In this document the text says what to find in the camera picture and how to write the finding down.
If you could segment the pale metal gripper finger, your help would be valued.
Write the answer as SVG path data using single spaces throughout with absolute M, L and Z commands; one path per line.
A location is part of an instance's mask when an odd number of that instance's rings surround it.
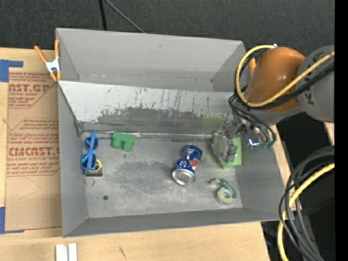
M 213 134 L 213 143 L 212 143 L 212 149 L 213 153 L 217 157 L 224 157 L 225 156 L 225 140 L 224 140 L 224 133 L 222 131 L 217 131 Z
M 234 144 L 233 139 L 226 140 L 226 148 L 225 148 L 225 161 L 232 162 L 235 159 L 235 155 L 238 147 Z

